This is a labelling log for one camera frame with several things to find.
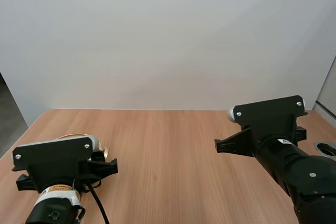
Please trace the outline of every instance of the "white wall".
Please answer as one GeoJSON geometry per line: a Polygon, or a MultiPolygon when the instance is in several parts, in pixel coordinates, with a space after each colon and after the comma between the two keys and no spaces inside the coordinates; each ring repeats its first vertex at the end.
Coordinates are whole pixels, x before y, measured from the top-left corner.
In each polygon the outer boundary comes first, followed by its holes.
{"type": "Polygon", "coordinates": [[[0,0],[0,72],[50,108],[220,110],[302,95],[336,52],[336,0],[0,0]]]}
{"type": "Polygon", "coordinates": [[[334,60],[328,77],[324,82],[318,101],[336,115],[336,59],[334,60]]]}

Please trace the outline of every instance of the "label sticker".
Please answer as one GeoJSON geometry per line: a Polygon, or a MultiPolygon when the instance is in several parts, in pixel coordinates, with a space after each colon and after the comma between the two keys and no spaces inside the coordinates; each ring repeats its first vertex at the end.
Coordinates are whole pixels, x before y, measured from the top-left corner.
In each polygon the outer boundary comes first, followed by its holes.
{"type": "Polygon", "coordinates": [[[73,206],[80,206],[81,200],[80,194],[76,190],[72,190],[71,186],[53,185],[43,190],[34,205],[49,198],[67,198],[73,206]]]}
{"type": "Polygon", "coordinates": [[[292,144],[290,141],[286,140],[286,139],[278,139],[278,141],[281,143],[281,144],[292,144]]]}

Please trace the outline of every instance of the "wooden tabletop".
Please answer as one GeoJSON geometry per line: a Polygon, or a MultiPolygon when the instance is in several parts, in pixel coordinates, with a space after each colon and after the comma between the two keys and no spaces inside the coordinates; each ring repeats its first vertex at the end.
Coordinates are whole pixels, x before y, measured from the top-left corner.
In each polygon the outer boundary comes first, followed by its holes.
{"type": "MultiPolygon", "coordinates": [[[[315,112],[298,119],[308,139],[336,143],[336,130],[315,112]]],[[[214,139],[239,131],[225,111],[51,110],[14,146],[70,133],[95,135],[117,158],[119,173],[96,192],[111,223],[297,223],[291,199],[251,157],[218,154],[214,139]]],[[[0,223],[24,223],[38,193],[18,191],[14,146],[0,159],[0,223]]],[[[91,194],[82,223],[104,223],[91,194]]]]}

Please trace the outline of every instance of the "gray floor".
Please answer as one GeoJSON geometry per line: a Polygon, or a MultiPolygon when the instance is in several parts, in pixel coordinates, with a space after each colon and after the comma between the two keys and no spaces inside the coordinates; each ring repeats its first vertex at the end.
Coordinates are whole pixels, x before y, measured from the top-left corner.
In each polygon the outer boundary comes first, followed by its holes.
{"type": "Polygon", "coordinates": [[[0,157],[28,129],[14,98],[0,77],[0,157]]]}

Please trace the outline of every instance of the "white tape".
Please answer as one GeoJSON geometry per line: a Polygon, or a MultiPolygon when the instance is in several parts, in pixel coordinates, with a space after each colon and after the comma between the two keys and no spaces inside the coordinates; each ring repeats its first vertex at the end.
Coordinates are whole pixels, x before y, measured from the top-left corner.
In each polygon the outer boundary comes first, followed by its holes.
{"type": "Polygon", "coordinates": [[[67,198],[73,206],[80,206],[80,201],[76,195],[76,191],[49,191],[41,195],[35,202],[34,206],[39,202],[50,198],[67,198]]]}

